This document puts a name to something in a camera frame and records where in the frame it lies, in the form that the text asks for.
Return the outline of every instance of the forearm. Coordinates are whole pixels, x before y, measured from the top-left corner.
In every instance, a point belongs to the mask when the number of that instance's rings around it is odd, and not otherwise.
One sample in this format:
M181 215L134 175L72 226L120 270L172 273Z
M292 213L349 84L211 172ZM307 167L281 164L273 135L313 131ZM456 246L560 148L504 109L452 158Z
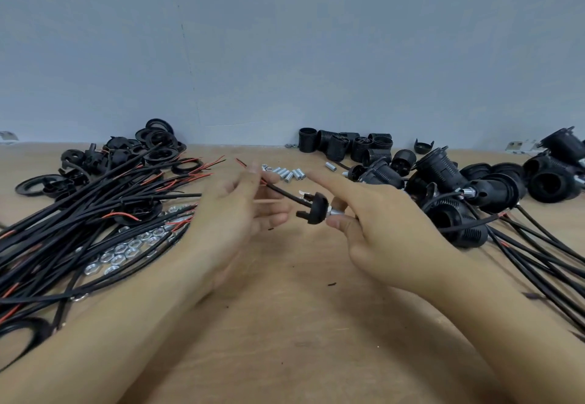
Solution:
M428 301L469 339L517 401L583 399L583 343L530 304L504 275L464 259L443 279L443 288Z
M4 371L4 402L117 402L177 320L209 291L210 258L181 247Z

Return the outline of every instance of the person's left hand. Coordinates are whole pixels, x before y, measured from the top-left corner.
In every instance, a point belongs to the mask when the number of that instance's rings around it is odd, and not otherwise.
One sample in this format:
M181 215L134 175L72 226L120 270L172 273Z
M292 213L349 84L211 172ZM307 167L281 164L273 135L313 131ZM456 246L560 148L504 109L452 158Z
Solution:
M214 270L227 268L252 236L289 219L291 203L254 201L284 198L260 185L261 177L271 183L280 180L275 173L262 172L258 164L253 163L237 179L218 182L203 194L191 230L182 240L192 242L197 253L208 254Z

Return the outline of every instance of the hand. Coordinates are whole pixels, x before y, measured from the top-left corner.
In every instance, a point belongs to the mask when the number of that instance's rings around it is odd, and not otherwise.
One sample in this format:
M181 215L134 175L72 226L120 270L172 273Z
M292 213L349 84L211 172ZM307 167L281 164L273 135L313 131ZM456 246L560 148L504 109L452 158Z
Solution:
M286 201L254 202L284 197L260 185L260 177L271 183L280 180L275 173L261 172L253 163L238 178L218 182L203 194L190 228L193 245L198 252L211 255L213 269L226 268L250 237L289 219L293 206Z
M442 274L463 258L436 230L409 195L389 185L351 182L331 172L307 174L336 197L332 207L349 205L349 215L332 215L327 225L345 233L352 262L393 287L420 296L440 288Z

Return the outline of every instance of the wooden tabletop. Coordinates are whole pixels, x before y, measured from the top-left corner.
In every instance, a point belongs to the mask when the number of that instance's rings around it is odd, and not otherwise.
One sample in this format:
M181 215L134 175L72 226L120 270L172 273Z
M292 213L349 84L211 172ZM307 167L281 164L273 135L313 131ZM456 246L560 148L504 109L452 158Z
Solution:
M84 150L87 144L0 147L0 222L13 223L51 202L19 196L14 186L55 173L60 154L68 148ZM460 168L525 160L508 154L448 152ZM214 167L215 175L191 184L189 191L204 191L218 178L241 171L235 157L305 172L323 167L326 160L321 153L274 147L191 146L187 152L208 162L221 155L228 160ZM292 193L319 190L331 199L308 179L279 185ZM523 201L537 220L581 253L583 205L582 195L554 205L530 197ZM498 265L518 290L534 291L494 245L467 254ZM146 270L156 276L156 263ZM92 304L107 294L75 303L68 320L91 313ZM537 306L570 328L545 302ZM49 308L44 316L54 312ZM0 364L22 349L27 336L23 331L0 340ZM92 335L87 339L91 343ZM468 404L511 402L507 396L477 351L440 312L415 295L382 286L359 272L347 258L340 232L293 217L254 239L233 276L183 317L121 402Z

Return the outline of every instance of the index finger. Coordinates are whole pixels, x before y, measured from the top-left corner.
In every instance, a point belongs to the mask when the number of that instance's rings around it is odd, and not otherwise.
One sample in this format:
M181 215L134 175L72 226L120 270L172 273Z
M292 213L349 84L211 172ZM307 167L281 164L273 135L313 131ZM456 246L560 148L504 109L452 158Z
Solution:
M343 176L334 175L330 171L313 170L307 173L307 178L328 189L334 196L344 200L356 211L356 203L362 193L362 187Z

